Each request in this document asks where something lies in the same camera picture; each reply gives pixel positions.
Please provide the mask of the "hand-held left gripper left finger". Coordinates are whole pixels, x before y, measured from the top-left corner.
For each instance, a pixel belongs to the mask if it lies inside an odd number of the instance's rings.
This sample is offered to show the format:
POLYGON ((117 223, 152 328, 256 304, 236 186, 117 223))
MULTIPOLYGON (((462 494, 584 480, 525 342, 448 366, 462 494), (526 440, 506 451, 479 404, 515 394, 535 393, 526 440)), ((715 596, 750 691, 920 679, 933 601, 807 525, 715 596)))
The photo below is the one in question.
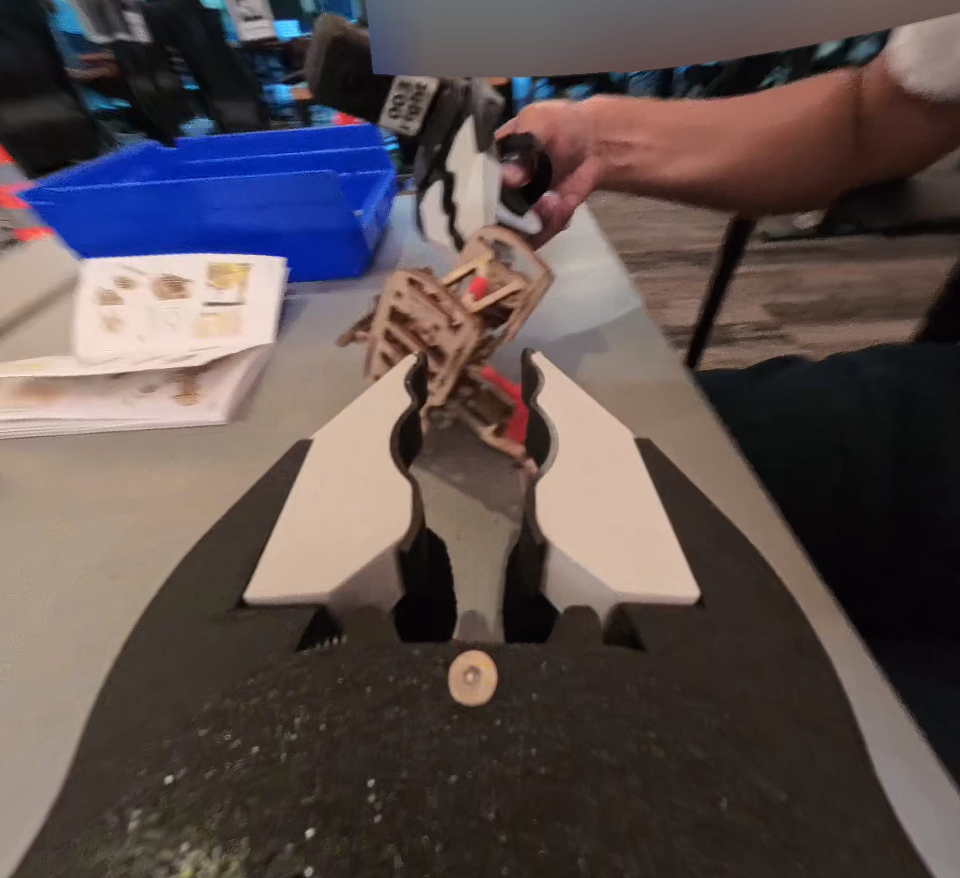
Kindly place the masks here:
POLYGON ((426 356, 400 360, 310 440, 244 591, 251 607, 395 608, 401 552, 424 526, 426 356))

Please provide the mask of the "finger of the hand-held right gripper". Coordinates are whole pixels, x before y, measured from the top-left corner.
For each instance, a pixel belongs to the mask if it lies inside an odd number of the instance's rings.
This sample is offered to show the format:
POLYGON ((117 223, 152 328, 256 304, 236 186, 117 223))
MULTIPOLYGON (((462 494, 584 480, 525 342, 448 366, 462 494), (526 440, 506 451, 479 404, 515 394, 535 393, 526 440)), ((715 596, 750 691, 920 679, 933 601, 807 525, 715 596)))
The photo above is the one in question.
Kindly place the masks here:
POLYGON ((454 247, 461 250, 474 233, 497 221, 500 161, 494 146, 481 148, 474 122, 462 123, 449 151, 450 226, 454 247))
POLYGON ((443 173, 434 173, 417 186, 415 219, 417 227, 430 243, 457 243, 451 214, 446 208, 447 181, 443 173))

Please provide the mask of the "black floor stand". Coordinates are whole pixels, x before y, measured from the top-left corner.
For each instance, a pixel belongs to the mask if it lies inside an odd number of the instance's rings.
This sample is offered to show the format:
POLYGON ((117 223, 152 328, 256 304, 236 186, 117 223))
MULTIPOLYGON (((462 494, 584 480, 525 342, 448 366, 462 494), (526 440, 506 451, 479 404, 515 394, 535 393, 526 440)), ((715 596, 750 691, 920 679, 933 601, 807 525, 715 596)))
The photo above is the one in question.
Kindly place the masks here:
POLYGON ((726 226, 714 269, 702 298, 699 316, 687 346, 684 364, 690 370, 699 367, 707 350, 714 331, 714 323, 750 238, 757 227, 757 222, 757 220, 737 216, 732 218, 726 226))

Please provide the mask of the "person's white shirt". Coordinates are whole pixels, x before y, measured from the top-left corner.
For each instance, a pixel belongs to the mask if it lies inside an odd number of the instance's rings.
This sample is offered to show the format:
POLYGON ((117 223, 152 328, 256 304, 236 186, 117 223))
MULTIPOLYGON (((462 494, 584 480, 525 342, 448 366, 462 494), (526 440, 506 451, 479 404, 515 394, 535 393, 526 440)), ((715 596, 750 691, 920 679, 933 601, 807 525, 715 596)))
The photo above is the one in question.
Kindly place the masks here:
POLYGON ((959 102, 959 13, 894 29, 881 60, 905 92, 919 99, 959 102))

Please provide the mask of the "person's right forearm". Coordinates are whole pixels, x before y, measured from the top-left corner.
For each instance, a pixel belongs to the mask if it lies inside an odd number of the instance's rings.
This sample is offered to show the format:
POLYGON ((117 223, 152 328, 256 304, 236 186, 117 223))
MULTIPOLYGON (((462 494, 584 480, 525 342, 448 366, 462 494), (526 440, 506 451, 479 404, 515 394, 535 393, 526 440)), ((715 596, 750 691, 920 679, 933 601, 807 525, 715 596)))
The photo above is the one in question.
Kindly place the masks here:
POLYGON ((822 208, 900 176, 923 104, 883 66, 722 100, 587 110, 601 189, 741 213, 822 208))

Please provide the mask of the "wooden model airplane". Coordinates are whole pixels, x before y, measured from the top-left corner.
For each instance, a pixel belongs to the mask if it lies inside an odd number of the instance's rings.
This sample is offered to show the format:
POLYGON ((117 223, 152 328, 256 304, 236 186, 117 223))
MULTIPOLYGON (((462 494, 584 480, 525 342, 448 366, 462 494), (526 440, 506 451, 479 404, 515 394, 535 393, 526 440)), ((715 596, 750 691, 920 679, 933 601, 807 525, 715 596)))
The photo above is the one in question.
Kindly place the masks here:
POLYGON ((408 355, 423 355, 423 428, 461 424, 531 471, 522 389, 494 369, 493 357, 522 331, 554 280, 553 270, 525 236, 507 226, 488 225, 466 241, 443 275, 429 268, 392 272, 370 312, 337 344, 366 347, 369 383, 408 355))

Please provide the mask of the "white instruction booklet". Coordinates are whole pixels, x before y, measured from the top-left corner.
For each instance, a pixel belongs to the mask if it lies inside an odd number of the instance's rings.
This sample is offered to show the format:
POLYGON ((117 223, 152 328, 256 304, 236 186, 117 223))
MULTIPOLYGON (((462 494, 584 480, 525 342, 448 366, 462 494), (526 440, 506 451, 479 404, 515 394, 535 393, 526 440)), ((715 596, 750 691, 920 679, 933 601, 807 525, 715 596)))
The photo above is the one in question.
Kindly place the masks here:
POLYGON ((284 257, 125 256, 80 268, 72 353, 2 364, 2 439, 234 419, 278 338, 284 257))

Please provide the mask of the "blue plastic bin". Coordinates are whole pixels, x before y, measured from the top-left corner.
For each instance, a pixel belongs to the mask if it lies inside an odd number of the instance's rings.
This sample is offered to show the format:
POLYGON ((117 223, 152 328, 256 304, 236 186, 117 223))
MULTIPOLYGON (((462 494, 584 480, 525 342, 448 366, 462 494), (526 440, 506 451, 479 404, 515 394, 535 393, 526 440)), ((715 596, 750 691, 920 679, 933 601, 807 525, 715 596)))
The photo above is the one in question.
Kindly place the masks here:
POLYGON ((370 124, 155 141, 35 181, 20 196, 82 258, 252 254, 293 282, 363 275, 397 173, 370 124))

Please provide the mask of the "person's dark trousers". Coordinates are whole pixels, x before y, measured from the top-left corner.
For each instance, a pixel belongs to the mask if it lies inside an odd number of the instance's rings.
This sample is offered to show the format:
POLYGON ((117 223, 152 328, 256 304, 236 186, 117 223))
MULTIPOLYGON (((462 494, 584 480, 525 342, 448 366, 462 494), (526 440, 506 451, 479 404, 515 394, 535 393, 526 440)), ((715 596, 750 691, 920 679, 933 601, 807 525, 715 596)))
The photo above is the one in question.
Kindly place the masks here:
POLYGON ((958 344, 776 357, 697 379, 958 781, 958 344))

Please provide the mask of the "grey desk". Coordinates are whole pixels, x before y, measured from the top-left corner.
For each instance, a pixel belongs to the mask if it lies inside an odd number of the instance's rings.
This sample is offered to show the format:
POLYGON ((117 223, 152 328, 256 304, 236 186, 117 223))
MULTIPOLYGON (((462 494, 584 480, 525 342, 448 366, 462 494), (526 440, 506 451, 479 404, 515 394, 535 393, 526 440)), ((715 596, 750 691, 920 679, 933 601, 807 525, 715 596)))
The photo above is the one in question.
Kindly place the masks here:
MULTIPOLYGON (((249 409, 227 426, 2 441, 2 876, 55 807, 98 693, 190 548, 361 390, 334 338, 394 264, 442 259, 398 200, 370 271, 295 284, 249 409)), ((556 282, 501 364, 541 349, 651 439, 777 572, 818 633, 875 771, 935 876, 958 876, 958 788, 742 460, 589 211, 546 250, 556 282)))

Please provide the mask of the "person's right hand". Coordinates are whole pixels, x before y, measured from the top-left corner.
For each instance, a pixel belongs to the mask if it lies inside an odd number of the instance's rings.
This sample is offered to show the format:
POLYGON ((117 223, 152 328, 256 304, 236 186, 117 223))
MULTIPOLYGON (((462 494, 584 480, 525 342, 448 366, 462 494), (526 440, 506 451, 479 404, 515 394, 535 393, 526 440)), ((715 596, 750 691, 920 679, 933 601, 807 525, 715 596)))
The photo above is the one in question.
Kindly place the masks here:
POLYGON ((551 186, 534 207, 541 222, 541 230, 532 240, 536 247, 544 246, 570 226, 598 184, 602 164, 586 105, 566 100, 529 104, 496 132, 497 140, 531 134, 551 161, 551 186))

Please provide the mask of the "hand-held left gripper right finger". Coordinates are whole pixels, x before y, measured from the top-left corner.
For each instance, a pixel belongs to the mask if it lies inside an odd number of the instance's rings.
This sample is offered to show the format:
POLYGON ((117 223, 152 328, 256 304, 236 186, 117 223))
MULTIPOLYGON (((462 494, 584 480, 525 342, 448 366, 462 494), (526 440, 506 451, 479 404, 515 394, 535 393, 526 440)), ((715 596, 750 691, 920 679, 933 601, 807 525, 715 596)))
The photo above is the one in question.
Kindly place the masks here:
POLYGON ((701 588, 632 430, 542 352, 526 349, 521 364, 537 590, 554 608, 696 605, 701 588))

